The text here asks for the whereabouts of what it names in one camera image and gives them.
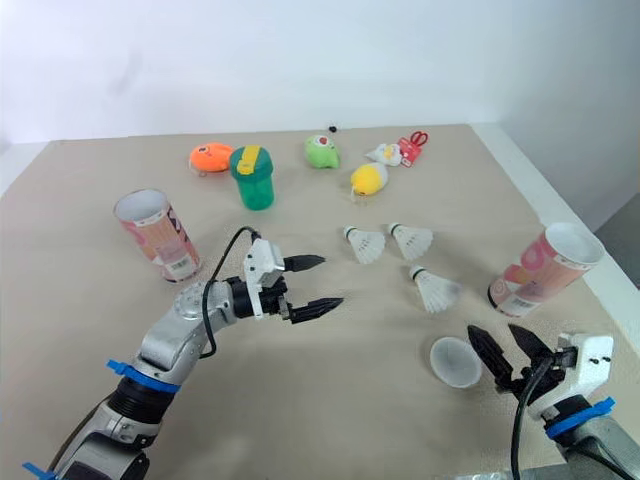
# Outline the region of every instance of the transparent plastic container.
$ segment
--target transparent plastic container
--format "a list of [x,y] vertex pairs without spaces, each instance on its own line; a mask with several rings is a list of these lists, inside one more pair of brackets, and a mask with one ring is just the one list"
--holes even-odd
[[247,145],[231,154],[231,175],[238,183],[242,203],[249,210],[264,210],[274,200],[273,162],[264,148]]

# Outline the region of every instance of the orange plush toy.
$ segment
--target orange plush toy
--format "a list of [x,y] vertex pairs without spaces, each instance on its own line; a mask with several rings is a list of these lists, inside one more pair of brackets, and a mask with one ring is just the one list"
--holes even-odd
[[229,159],[233,147],[222,143],[207,143],[193,149],[189,157],[189,166],[200,175],[209,172],[229,170]]

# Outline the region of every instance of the table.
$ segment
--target table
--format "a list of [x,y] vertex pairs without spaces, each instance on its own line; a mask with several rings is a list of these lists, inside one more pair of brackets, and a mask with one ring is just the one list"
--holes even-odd
[[[349,174],[363,154],[423,128],[430,142],[411,170],[366,205],[349,200]],[[211,271],[235,229],[259,228],[285,255],[317,253],[323,266],[289,275],[294,304],[340,295],[332,314],[291,326],[279,319],[217,334],[219,352],[203,361],[177,396],[149,450],[148,478],[430,478],[506,469],[515,400],[485,374],[469,390],[437,380],[425,361],[441,336],[488,329],[516,370],[524,366],[507,318],[487,303],[491,279],[542,228],[536,213],[476,134],[482,126],[354,129],[332,135],[340,170],[303,159],[313,132],[178,135],[60,141],[15,181],[2,215],[3,471],[46,465],[58,445],[117,378],[102,368],[126,361],[183,285],[159,278],[112,217],[129,191],[165,191]],[[228,175],[200,178],[186,155],[206,141],[260,144],[276,162],[276,203],[245,210]],[[344,225],[379,229],[399,221],[434,230],[420,259],[460,281],[461,300],[429,315],[408,264],[389,242],[379,261],[358,265]],[[225,268],[240,271],[239,249]],[[567,330],[611,333],[613,371],[594,395],[614,396],[614,417],[636,439],[640,363],[624,332],[585,281],[518,322],[550,345]],[[521,466],[560,462],[540,424],[525,424]]]

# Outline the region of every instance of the badminton shuttlecock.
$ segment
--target badminton shuttlecock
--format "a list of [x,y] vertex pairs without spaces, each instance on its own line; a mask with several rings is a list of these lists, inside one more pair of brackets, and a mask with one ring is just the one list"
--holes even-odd
[[349,241],[358,262],[362,264],[373,262],[384,250],[385,239],[381,232],[363,232],[348,226],[344,228],[344,238]]
[[411,228],[399,223],[389,225],[389,234],[396,239],[402,256],[409,261],[424,255],[433,241],[433,232],[428,228]]
[[417,265],[411,267],[409,276],[418,284],[424,308],[430,313],[446,310],[458,300],[462,292],[460,284],[438,277]]

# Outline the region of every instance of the blue cable tie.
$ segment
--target blue cable tie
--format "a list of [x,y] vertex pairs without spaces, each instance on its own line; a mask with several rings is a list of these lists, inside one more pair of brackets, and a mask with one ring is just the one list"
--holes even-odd
[[125,377],[135,380],[140,385],[152,388],[159,392],[177,393],[180,390],[180,385],[174,385],[172,383],[161,382],[155,378],[148,377],[143,373],[140,373],[128,363],[116,362],[115,360],[109,360],[107,367],[116,372],[116,375],[124,375]]
[[602,417],[603,415],[609,415],[613,410],[613,406],[616,401],[609,397],[606,400],[596,403],[594,406],[585,408],[584,410],[574,413],[570,417],[552,425],[547,429],[547,437],[550,439],[556,438],[558,435],[571,430],[578,425],[582,425],[587,420],[592,418]]
[[44,470],[40,470],[31,462],[23,463],[22,466],[33,473],[40,480],[57,480],[56,474],[53,472],[45,472]]

